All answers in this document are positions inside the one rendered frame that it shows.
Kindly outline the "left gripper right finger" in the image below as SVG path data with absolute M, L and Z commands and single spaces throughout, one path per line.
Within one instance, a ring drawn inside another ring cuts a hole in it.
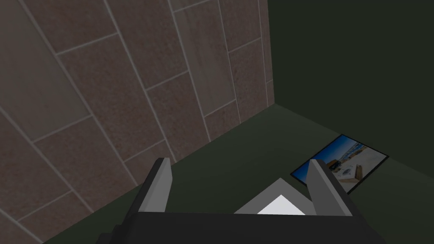
M 306 184 L 317 215 L 351 216 L 352 213 L 323 170 L 324 163 L 309 161 Z

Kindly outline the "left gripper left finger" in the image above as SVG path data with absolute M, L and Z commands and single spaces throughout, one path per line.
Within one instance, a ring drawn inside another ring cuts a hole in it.
M 165 212 L 172 186 L 172 169 L 169 158 L 158 158 L 149 171 L 128 213 Z

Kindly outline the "black framed beach picture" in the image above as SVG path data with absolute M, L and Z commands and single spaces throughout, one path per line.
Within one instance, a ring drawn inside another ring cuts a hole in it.
M 311 159 L 324 162 L 346 193 L 350 194 L 388 157 L 386 154 L 341 134 Z

